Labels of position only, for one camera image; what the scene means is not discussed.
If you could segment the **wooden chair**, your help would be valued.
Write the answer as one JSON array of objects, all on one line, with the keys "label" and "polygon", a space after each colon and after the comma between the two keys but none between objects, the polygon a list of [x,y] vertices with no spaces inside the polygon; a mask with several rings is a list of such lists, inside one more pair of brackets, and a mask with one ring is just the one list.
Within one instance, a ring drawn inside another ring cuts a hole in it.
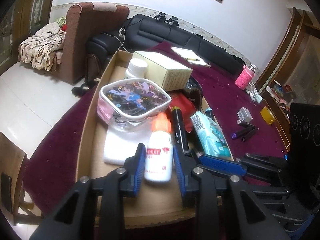
[{"label": "wooden chair", "polygon": [[1,133],[1,212],[13,226],[42,222],[42,217],[31,211],[34,204],[24,200],[22,184],[27,161],[27,154]]}]

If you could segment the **white gloves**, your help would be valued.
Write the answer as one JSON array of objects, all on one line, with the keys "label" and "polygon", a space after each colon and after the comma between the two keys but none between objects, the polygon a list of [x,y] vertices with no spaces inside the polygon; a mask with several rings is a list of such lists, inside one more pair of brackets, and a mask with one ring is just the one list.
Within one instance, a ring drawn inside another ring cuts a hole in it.
[{"label": "white gloves", "polygon": [[251,100],[256,103],[261,103],[263,98],[259,95],[255,85],[249,83],[246,87],[246,93],[250,96]]}]

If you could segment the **white green medicine box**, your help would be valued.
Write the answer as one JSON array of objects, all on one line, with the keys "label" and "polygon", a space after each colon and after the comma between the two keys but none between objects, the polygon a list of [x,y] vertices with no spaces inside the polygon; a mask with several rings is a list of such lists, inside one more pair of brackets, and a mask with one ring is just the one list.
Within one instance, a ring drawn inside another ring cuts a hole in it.
[{"label": "white green medicine box", "polygon": [[135,51],[132,58],[147,62],[145,78],[153,81],[166,92],[183,89],[193,71],[158,52]]}]

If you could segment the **black marker yellow cap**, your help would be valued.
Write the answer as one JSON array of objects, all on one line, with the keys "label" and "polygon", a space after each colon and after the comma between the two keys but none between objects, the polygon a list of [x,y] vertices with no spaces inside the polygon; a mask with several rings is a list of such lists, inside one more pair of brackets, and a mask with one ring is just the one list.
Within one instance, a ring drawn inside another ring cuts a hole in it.
[{"label": "black marker yellow cap", "polygon": [[189,150],[187,136],[185,133],[185,125],[183,121],[182,111],[179,107],[175,106],[171,109],[173,120],[175,144],[181,149],[182,152]]}]

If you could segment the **black slippers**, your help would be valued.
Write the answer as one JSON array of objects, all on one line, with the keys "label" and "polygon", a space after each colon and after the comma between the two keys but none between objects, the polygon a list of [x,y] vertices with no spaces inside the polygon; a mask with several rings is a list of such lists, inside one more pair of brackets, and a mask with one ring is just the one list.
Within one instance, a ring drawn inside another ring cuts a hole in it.
[{"label": "black slippers", "polygon": [[90,89],[95,87],[99,83],[100,79],[96,78],[92,81],[83,83],[80,87],[72,88],[72,94],[78,98],[84,96]]}]

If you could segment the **black leather sofa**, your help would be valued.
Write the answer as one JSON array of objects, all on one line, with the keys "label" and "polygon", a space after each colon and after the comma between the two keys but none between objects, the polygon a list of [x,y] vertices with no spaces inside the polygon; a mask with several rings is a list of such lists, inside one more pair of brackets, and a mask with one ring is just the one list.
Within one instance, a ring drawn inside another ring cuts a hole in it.
[{"label": "black leather sofa", "polygon": [[100,65],[105,67],[118,50],[132,53],[135,50],[147,50],[162,42],[193,50],[206,62],[213,63],[233,75],[240,74],[245,64],[241,58],[231,55],[196,33],[142,14],[127,19],[118,30],[103,31],[90,38],[86,43],[86,52],[95,55]]}]

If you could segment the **pink knitted bottle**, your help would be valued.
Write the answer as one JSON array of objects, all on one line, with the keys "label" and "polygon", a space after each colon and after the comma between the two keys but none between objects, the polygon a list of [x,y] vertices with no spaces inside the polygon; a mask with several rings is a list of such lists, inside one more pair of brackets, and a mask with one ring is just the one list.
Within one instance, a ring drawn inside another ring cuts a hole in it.
[{"label": "pink knitted bottle", "polygon": [[249,66],[243,65],[243,70],[235,81],[235,85],[244,90],[247,85],[252,81],[255,76],[256,66],[250,64]]}]

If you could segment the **purple velvet tablecloth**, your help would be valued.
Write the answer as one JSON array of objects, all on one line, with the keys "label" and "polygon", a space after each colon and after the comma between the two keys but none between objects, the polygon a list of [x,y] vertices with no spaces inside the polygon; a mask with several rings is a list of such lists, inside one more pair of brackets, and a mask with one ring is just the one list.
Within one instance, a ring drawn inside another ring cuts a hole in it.
[{"label": "purple velvet tablecloth", "polygon": [[[212,64],[197,67],[192,76],[201,85],[204,97],[227,137],[236,130],[236,113],[249,110],[259,130],[248,141],[227,138],[234,157],[246,153],[283,157],[287,154],[276,125],[260,115],[264,102],[254,103],[235,85],[236,76]],[[68,192],[75,182],[76,163],[85,118],[95,89],[90,89],[51,129],[26,164],[23,188],[44,214]]]}]

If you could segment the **floral blanket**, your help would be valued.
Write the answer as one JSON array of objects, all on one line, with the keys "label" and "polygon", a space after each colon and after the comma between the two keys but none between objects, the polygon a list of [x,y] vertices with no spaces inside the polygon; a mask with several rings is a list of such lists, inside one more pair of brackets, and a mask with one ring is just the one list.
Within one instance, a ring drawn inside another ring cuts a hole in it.
[{"label": "floral blanket", "polygon": [[56,54],[63,49],[65,26],[66,17],[62,16],[21,42],[18,48],[18,61],[28,63],[37,70],[48,72],[56,70],[58,62]]}]

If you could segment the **black marker white cap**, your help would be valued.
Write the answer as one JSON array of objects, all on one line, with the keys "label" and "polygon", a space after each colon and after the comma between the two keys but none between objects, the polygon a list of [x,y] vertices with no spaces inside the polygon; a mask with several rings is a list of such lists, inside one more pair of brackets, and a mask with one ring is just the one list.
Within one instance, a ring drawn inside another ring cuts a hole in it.
[{"label": "black marker white cap", "polygon": [[256,128],[255,125],[250,124],[249,122],[246,122],[246,121],[242,121],[242,120],[240,120],[240,119],[237,120],[236,123],[237,123],[238,125],[242,126],[242,127],[251,127],[251,128],[253,128],[253,129]]}]

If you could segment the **blue jacket sleeve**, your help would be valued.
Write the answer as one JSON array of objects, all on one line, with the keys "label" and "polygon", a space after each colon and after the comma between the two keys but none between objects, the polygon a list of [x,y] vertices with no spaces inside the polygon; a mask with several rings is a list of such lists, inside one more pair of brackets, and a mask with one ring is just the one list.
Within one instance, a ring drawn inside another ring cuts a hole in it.
[{"label": "blue jacket sleeve", "polygon": [[286,223],[284,229],[292,240],[298,240],[303,235],[305,230],[309,227],[313,221],[315,215],[311,215],[302,224]]}]

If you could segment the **black silver lipstick tube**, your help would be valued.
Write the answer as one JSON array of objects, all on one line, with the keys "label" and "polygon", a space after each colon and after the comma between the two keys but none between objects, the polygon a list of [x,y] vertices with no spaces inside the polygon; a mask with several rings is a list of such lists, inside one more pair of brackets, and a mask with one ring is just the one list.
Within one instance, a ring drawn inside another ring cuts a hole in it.
[{"label": "black silver lipstick tube", "polygon": [[250,132],[248,132],[247,134],[245,134],[243,137],[242,137],[242,142],[245,142],[245,141],[248,141],[249,139],[251,139],[251,137],[253,137],[257,131],[259,130],[259,128],[254,128],[252,129]]}]

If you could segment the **black gold snack packet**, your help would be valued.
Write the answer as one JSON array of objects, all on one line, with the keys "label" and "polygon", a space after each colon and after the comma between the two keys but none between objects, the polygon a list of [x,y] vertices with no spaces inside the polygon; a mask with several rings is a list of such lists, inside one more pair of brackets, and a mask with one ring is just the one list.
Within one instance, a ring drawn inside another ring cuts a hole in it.
[{"label": "black gold snack packet", "polygon": [[184,95],[193,103],[195,108],[200,111],[202,106],[203,90],[201,85],[191,76],[184,89]]}]

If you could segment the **black marker blue cap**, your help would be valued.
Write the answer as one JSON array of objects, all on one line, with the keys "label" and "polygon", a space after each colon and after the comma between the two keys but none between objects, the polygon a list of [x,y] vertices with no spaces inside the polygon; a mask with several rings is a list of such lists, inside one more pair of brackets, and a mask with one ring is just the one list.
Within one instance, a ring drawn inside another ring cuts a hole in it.
[{"label": "black marker blue cap", "polygon": [[213,113],[213,110],[211,108],[208,108],[205,110],[205,115],[209,118],[211,118],[212,120],[215,120],[215,117],[214,117],[214,113]]}]

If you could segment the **yellow tape roll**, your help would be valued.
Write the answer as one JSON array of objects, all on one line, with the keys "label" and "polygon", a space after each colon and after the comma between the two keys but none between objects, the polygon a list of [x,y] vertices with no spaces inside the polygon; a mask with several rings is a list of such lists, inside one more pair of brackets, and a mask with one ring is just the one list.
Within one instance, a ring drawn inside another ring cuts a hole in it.
[{"label": "yellow tape roll", "polygon": [[268,125],[272,125],[276,120],[274,114],[267,106],[260,111],[260,115]]}]

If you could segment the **white cloth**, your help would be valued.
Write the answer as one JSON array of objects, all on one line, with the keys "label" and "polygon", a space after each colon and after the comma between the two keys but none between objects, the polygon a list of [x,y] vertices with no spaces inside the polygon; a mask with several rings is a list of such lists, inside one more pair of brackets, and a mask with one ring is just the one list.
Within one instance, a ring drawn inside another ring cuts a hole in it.
[{"label": "white cloth", "polygon": [[144,123],[137,129],[125,131],[110,125],[107,129],[103,150],[103,162],[123,165],[125,160],[135,155],[138,144],[148,144],[151,124]]}]

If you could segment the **notebook with pen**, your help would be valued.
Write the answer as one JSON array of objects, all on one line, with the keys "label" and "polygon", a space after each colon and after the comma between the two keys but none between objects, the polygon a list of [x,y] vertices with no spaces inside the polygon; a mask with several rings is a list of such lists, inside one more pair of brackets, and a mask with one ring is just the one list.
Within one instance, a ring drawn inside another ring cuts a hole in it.
[{"label": "notebook with pen", "polygon": [[206,61],[204,61],[204,59],[199,57],[193,50],[178,48],[178,47],[172,47],[171,49],[173,52],[180,55],[183,59],[185,59],[191,64],[210,67],[210,65]]}]

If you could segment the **black marker purple cap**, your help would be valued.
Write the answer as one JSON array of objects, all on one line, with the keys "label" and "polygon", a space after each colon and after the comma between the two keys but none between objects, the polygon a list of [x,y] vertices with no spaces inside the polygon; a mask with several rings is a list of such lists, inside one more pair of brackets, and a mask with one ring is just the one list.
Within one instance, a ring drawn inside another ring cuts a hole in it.
[{"label": "black marker purple cap", "polygon": [[235,140],[235,139],[238,139],[239,137],[243,137],[244,135],[246,135],[247,133],[249,133],[252,130],[253,130],[252,127],[246,127],[242,130],[234,132],[231,134],[231,139]]}]

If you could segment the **wooden glass door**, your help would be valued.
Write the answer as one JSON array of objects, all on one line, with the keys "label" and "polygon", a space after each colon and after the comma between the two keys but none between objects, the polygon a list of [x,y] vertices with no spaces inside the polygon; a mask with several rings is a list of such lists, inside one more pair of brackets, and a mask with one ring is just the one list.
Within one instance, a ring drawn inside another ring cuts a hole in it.
[{"label": "wooden glass door", "polygon": [[1,74],[18,61],[18,47],[49,22],[53,0],[14,0],[1,16]]}]

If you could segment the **cartoon clear pouch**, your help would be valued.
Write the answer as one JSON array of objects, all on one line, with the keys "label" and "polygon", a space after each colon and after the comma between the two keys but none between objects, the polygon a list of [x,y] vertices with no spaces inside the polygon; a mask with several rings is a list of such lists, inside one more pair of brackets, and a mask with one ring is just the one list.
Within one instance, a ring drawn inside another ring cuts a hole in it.
[{"label": "cartoon clear pouch", "polygon": [[97,115],[118,130],[132,131],[164,112],[170,103],[171,96],[153,81],[122,79],[100,89]]}]

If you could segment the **white small bottle orange cap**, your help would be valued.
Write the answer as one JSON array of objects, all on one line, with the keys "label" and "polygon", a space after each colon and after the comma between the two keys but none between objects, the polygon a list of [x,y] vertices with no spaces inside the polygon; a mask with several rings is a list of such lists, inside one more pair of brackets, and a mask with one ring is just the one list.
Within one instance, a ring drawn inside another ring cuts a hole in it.
[{"label": "white small bottle orange cap", "polygon": [[144,178],[151,183],[167,183],[171,180],[173,145],[171,122],[164,112],[151,123],[151,135],[146,147]]}]

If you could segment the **small white box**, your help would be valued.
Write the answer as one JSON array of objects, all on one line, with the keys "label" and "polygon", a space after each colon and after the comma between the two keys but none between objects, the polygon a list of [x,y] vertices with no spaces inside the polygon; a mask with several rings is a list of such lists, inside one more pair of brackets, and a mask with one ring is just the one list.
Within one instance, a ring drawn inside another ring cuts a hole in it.
[{"label": "small white box", "polygon": [[242,107],[237,112],[237,115],[238,115],[239,120],[241,120],[241,121],[251,122],[253,120],[251,113],[245,107]]}]

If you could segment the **white pill bottle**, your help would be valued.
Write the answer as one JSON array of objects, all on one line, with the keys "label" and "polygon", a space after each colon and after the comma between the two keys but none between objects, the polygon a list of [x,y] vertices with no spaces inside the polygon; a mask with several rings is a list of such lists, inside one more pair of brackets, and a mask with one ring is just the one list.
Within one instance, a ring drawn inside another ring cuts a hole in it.
[{"label": "white pill bottle", "polygon": [[143,59],[131,59],[125,71],[124,78],[144,78],[148,63]]}]

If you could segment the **wooden cabinet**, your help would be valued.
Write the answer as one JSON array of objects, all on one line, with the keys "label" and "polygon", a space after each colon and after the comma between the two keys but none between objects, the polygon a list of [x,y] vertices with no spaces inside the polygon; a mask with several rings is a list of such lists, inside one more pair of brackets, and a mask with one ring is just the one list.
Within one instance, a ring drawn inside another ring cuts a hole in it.
[{"label": "wooden cabinet", "polygon": [[287,31],[255,84],[287,151],[291,103],[319,105],[319,27],[305,10],[290,11]]}]

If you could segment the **black clips on sofa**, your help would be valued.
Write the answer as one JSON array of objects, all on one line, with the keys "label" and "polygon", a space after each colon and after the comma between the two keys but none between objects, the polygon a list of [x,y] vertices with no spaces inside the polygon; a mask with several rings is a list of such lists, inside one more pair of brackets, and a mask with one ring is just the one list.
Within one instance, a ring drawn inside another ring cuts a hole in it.
[{"label": "black clips on sofa", "polygon": [[173,27],[178,27],[179,23],[178,23],[178,18],[172,16],[171,18],[167,18],[167,15],[163,12],[159,12],[156,16],[155,19],[159,22],[164,22],[169,24],[170,26]]}]

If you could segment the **red snack packet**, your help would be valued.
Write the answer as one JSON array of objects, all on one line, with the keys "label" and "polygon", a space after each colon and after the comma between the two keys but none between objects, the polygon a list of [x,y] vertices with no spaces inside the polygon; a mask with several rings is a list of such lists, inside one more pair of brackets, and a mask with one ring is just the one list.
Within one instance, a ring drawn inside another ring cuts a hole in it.
[{"label": "red snack packet", "polygon": [[194,104],[182,92],[170,91],[169,95],[171,96],[171,103],[165,111],[167,117],[172,121],[171,110],[178,107],[182,112],[185,131],[190,133],[193,130],[193,123],[190,118],[196,113]]}]

